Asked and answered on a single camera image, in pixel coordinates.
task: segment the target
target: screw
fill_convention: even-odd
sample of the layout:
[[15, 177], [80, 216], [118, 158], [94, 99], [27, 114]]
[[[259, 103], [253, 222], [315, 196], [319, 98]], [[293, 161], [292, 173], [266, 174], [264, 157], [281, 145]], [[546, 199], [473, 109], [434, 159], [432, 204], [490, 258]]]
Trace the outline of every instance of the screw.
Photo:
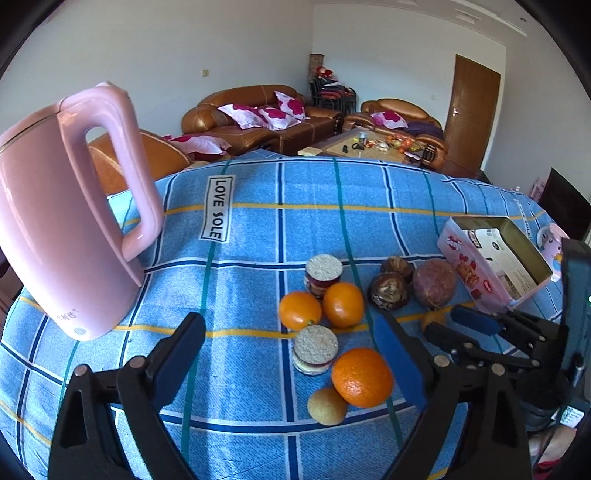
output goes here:
[[74, 375], [77, 377], [81, 377], [82, 375], [84, 375], [86, 372], [88, 372], [88, 367], [86, 365], [78, 365], [75, 369], [74, 369]]
[[505, 367], [501, 364], [492, 364], [491, 370], [495, 375], [499, 375], [499, 377], [505, 374]]
[[433, 361], [435, 362], [435, 365], [442, 368], [449, 367], [450, 364], [449, 358], [445, 355], [435, 355]]
[[142, 368], [145, 363], [146, 363], [146, 357], [138, 355], [138, 356], [133, 357], [129, 361], [129, 366], [131, 368]]

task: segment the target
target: bed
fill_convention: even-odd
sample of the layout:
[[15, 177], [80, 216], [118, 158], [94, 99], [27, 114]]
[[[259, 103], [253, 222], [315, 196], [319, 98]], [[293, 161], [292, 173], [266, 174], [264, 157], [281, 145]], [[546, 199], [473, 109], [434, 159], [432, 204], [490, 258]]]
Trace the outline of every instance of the bed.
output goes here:
[[[219, 175], [235, 181], [229, 241], [222, 244], [200, 239], [207, 179]], [[157, 187], [164, 229], [140, 256], [144, 285], [115, 330], [76, 342], [26, 291], [8, 315], [0, 343], [0, 432], [37, 479], [47, 477], [54, 423], [76, 365], [119, 368], [146, 355], [196, 311], [204, 315], [207, 338], [161, 417], [201, 480], [378, 480], [412, 430], [416, 410], [395, 387], [387, 405], [349, 407], [340, 426], [312, 420], [307, 399], [330, 385], [330, 375], [305, 377], [294, 370], [294, 334], [277, 319], [280, 298], [303, 289], [305, 263], [319, 253], [340, 258], [343, 280], [363, 289], [389, 255], [415, 265], [442, 258], [436, 241], [450, 215], [507, 215], [531, 238], [551, 221], [518, 192], [363, 159], [256, 151], [166, 177]], [[129, 192], [109, 202], [125, 232], [138, 222]], [[461, 284], [447, 311], [458, 303], [470, 304]], [[560, 283], [521, 306], [551, 320], [559, 320], [561, 308]], [[420, 336], [424, 312], [412, 300], [396, 316]], [[377, 314], [369, 309], [370, 316]], [[488, 350], [514, 352], [500, 338], [470, 334]], [[372, 346], [366, 322], [337, 337], [340, 352]], [[125, 416], [115, 407], [113, 415], [134, 474], [149, 478]], [[465, 406], [459, 406], [432, 479], [444, 475], [464, 416]]]

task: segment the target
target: snack box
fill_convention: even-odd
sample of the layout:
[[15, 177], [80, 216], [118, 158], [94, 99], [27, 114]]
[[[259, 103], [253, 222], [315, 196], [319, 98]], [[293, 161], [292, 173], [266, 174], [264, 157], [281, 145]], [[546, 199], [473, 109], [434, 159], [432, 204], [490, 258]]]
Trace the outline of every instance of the snack box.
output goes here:
[[538, 249], [509, 217], [451, 217], [437, 247], [485, 313], [513, 310], [552, 276]]

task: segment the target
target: open cardboard box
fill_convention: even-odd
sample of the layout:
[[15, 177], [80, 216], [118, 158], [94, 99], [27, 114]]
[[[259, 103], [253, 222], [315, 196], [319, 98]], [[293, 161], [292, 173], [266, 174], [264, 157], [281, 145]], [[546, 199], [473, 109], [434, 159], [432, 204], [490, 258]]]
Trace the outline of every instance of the open cardboard box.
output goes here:
[[[509, 295], [489, 262], [482, 255], [475, 231], [496, 228], [533, 280], [519, 299]], [[463, 284], [485, 313], [504, 313], [532, 297], [550, 281], [552, 270], [538, 249], [509, 217], [454, 216], [445, 224], [437, 246], [460, 276]]]

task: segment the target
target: white wall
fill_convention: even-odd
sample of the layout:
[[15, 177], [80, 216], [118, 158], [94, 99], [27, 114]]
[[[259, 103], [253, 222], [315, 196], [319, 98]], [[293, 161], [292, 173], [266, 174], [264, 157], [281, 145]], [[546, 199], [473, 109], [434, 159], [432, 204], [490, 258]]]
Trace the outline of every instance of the white wall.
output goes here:
[[312, 16], [310, 0], [66, 0], [0, 79], [0, 132], [103, 80], [158, 134], [180, 133], [184, 113], [218, 90], [307, 93]]
[[485, 172], [528, 192], [554, 167], [591, 195], [591, 101], [556, 43], [536, 25], [507, 47], [505, 98]]
[[314, 52], [325, 55], [324, 64], [357, 91], [360, 102], [400, 98], [442, 125], [459, 54], [501, 74], [496, 117], [501, 109], [505, 47], [441, 18], [372, 5], [316, 5]]

